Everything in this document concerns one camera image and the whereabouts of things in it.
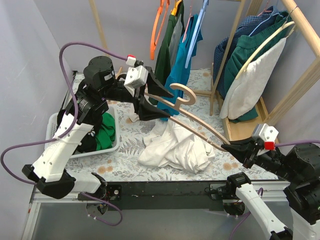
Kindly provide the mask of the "white t shirt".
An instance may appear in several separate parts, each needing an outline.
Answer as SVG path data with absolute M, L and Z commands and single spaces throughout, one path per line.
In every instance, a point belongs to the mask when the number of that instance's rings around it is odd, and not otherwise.
M 216 156 L 213 146 L 172 121 L 157 121 L 143 142 L 145 149 L 138 162 L 147 167 L 170 166 L 197 174 Z

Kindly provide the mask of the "orange plastic hanger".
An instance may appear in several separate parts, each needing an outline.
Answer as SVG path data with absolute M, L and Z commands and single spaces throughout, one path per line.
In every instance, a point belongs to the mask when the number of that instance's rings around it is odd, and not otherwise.
M 169 6 L 170 6 L 170 0 L 161 0 L 159 7 L 157 8 L 157 12 L 155 15 L 152 32 L 151 32 L 150 45 L 149 45 L 149 58 L 152 61 L 155 59 L 157 44 L 163 29 L 163 25 L 169 10 Z

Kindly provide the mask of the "bright green t shirt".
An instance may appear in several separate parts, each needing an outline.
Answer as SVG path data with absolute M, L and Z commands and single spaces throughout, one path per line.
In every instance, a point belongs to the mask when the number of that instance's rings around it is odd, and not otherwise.
M 96 139 L 96 151 L 107 150 L 113 147 L 116 139 L 115 119 L 107 112 L 102 115 L 102 124 Z

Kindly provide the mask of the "black daisy t shirt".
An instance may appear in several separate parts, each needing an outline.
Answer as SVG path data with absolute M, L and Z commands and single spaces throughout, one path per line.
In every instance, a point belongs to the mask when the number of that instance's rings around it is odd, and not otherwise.
M 89 153 L 95 152 L 97 149 L 96 135 L 99 133 L 102 125 L 102 118 L 97 122 L 93 129 L 88 132 L 81 140 L 81 145 L 78 145 L 76 150 L 73 152 Z

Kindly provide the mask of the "light blue hanger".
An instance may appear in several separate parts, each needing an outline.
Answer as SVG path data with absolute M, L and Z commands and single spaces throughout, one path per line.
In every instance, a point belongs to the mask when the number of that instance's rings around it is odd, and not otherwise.
M 192 38 L 191 38 L 191 41 L 190 41 L 188 53 L 187 53 L 187 56 L 186 56 L 185 66 L 184 66 L 185 69 L 187 69 L 188 66 L 190 65 L 190 60 L 192 59 L 192 56 L 193 56 L 194 47 L 195 47 L 195 45 L 197 43 L 197 38 L 198 38 L 198 35 L 200 33 L 201 25 L 203 23 L 203 19 L 204 19 L 204 16 L 206 14 L 206 10 L 207 10 L 207 6 L 208 5 L 209 5 L 209 0 L 204 0 L 203 4 L 202 4 L 202 8 L 200 9 L 200 12 L 198 14 L 198 18 L 197 18 L 197 21 L 195 23 L 194 31 L 193 31 Z

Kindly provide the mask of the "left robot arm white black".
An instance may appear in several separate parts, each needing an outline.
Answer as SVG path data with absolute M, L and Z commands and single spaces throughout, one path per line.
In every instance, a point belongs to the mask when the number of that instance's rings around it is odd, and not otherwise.
M 170 116 L 149 103 L 145 92 L 166 98 L 173 98 L 173 94 L 158 81 L 151 67 L 132 57 L 128 60 L 130 67 L 124 77 L 116 77 L 108 56 L 92 58 L 83 70 L 76 100 L 68 103 L 53 139 L 38 160 L 22 168 L 42 194 L 54 199 L 71 192 L 84 192 L 95 200 L 106 196 L 107 182 L 100 175 L 69 173 L 65 167 L 84 137 L 102 122 L 103 114 L 109 110 L 108 100 L 132 103 L 141 121 Z

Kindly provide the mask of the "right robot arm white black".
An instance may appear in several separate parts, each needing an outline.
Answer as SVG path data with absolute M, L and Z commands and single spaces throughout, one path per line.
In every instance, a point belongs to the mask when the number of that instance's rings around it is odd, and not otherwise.
M 320 142 L 291 142 L 282 154 L 282 144 L 249 137 L 221 145 L 243 167 L 257 165 L 289 182 L 283 192 L 293 217 L 293 228 L 282 223 L 241 172 L 227 177 L 226 192 L 240 199 L 261 227 L 266 240 L 318 240 L 320 238 Z

